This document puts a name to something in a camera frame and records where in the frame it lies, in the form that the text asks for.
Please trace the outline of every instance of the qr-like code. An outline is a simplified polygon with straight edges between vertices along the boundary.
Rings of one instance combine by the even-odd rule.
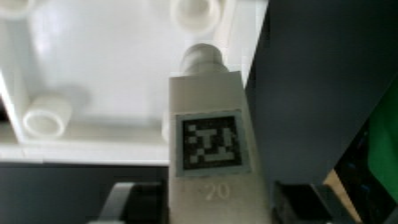
[[[180,160],[185,173],[194,171],[198,176],[210,175],[207,169],[217,171],[215,169],[221,170],[247,165],[244,134],[239,122],[242,121],[233,113],[219,114],[215,117],[212,115],[199,117],[192,115],[182,120]]]

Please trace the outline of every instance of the dark surface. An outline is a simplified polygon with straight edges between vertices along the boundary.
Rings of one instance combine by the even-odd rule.
[[[398,205],[370,172],[370,125],[358,133],[343,158],[336,165],[336,173],[350,196],[352,204],[365,224],[384,223]]]
[[[327,207],[329,214],[333,216],[333,223],[336,224],[356,224],[356,220],[350,216],[349,210],[338,198],[329,185],[315,185],[315,191],[322,204]]]
[[[276,184],[276,213],[283,223],[324,224],[333,221],[327,208],[310,185]]]
[[[121,220],[127,224],[166,224],[167,181],[141,183],[134,187]]]
[[[349,148],[397,75],[397,12],[393,0],[271,2],[247,87],[269,188],[322,183]]]
[[[86,224],[96,220],[118,181],[153,182],[151,167],[0,165],[0,223]]]

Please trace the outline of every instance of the white plastic casing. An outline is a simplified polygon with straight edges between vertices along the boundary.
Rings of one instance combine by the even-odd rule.
[[[269,1],[208,1],[221,6],[221,19],[207,35],[175,26],[173,0],[6,2],[22,7],[15,17],[0,15],[11,121],[0,123],[0,161],[167,166],[162,118],[183,52],[198,43],[214,44],[246,83]],[[29,134],[24,117],[48,92],[66,96],[73,113],[63,135],[43,138]]]
[[[223,123],[226,117],[235,118],[235,124]],[[169,128],[171,223],[271,224],[269,199],[240,72],[171,78]],[[230,137],[219,135],[223,130],[230,130]],[[196,146],[189,148],[192,139],[203,142],[199,145],[205,150],[199,150]],[[231,145],[237,146],[235,151],[226,152],[231,150]],[[239,154],[242,159],[233,165],[230,159]]]

